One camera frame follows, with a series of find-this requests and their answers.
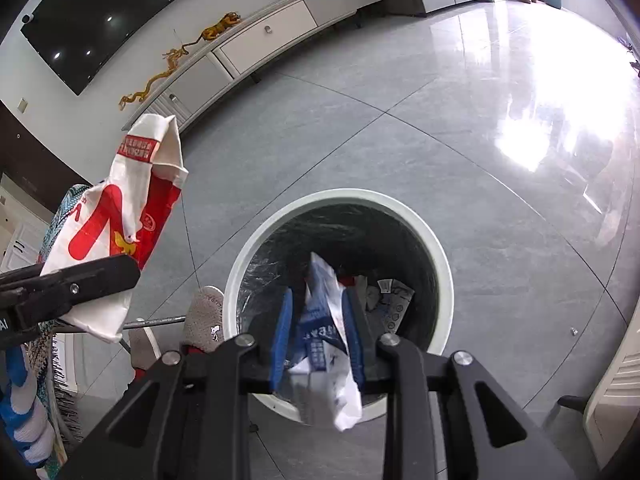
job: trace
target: gray tile floor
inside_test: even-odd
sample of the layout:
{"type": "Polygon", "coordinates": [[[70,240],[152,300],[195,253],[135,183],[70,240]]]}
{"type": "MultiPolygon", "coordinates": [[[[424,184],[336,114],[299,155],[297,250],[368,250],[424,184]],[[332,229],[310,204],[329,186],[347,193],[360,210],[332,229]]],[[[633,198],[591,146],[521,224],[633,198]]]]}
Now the gray tile floor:
{"type": "MultiPolygon", "coordinates": [[[[580,17],[519,2],[379,18],[307,41],[183,137],[190,177],[129,319],[183,314],[198,286],[224,288],[254,229],[292,200],[383,192],[422,216],[449,258],[446,353],[475,354],[592,478],[580,416],[554,402],[591,393],[640,294],[629,60],[580,17]]],[[[180,337],[175,326],[155,333],[163,349],[180,337]]],[[[132,377],[118,348],[87,336],[78,346],[86,430],[132,377]]],[[[250,415],[255,478],[380,474],[381,419],[337,436],[257,402],[250,415]]]]}

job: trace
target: red and white paper bag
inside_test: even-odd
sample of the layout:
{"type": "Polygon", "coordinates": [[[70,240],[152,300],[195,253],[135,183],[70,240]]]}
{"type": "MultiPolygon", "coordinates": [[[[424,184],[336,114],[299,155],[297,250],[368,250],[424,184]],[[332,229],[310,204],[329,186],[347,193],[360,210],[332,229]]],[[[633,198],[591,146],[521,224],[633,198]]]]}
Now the red and white paper bag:
{"type": "MultiPolygon", "coordinates": [[[[130,254],[142,270],[178,200],[188,172],[175,117],[147,114],[122,141],[107,179],[82,195],[66,218],[42,274],[130,254]]],[[[62,319],[118,342],[132,290],[76,305],[62,319]]]]}

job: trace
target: metal screw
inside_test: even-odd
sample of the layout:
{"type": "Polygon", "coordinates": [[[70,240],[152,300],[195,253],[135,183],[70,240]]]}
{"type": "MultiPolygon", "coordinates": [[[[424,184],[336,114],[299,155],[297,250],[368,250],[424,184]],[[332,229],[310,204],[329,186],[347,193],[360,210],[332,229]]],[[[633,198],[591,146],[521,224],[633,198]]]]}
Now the metal screw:
{"type": "Polygon", "coordinates": [[[380,342],[384,346],[398,346],[400,338],[396,334],[386,333],[380,336],[380,342]]]}
{"type": "Polygon", "coordinates": [[[167,366],[175,366],[180,362],[180,354],[174,350],[169,350],[162,354],[162,362],[167,366]]]}
{"type": "Polygon", "coordinates": [[[249,346],[253,346],[255,344],[254,336],[251,334],[240,334],[236,337],[236,344],[244,348],[249,348],[249,346]]]}
{"type": "Polygon", "coordinates": [[[453,354],[453,360],[461,366],[469,366],[474,361],[474,357],[469,352],[460,350],[453,354]]]}

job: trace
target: golden dragon sculpture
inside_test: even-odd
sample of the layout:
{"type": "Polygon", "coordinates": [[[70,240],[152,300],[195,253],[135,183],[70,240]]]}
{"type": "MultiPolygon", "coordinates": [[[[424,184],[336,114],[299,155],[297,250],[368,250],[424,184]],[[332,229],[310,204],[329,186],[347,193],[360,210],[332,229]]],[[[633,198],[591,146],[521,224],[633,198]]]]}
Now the golden dragon sculpture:
{"type": "Polygon", "coordinates": [[[146,99],[149,92],[151,91],[151,85],[157,81],[158,79],[163,79],[165,77],[169,77],[172,73],[174,73],[178,69],[178,60],[182,56],[186,56],[189,51],[187,51],[187,47],[191,45],[195,45],[200,42],[200,40],[204,41],[212,41],[215,40],[220,34],[222,34],[228,28],[233,27],[240,23],[240,14],[237,12],[228,12],[226,13],[222,19],[217,22],[215,25],[211,27],[205,28],[199,35],[196,41],[192,41],[191,43],[185,43],[180,48],[172,48],[169,52],[165,53],[163,58],[166,59],[168,69],[164,72],[156,74],[149,81],[146,82],[146,87],[143,91],[135,92],[129,95],[123,95],[118,103],[120,110],[124,110],[124,107],[127,103],[132,103],[136,99],[138,102],[142,102],[146,99]]]}

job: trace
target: chair leg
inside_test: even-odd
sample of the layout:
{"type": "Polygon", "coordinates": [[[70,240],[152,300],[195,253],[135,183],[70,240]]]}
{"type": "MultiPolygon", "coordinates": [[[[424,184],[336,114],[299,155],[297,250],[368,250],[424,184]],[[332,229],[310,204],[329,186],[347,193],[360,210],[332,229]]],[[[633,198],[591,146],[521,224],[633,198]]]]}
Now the chair leg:
{"type": "Polygon", "coordinates": [[[576,397],[572,395],[565,395],[558,399],[558,405],[575,410],[576,412],[584,413],[587,409],[588,397],[576,397]]]}

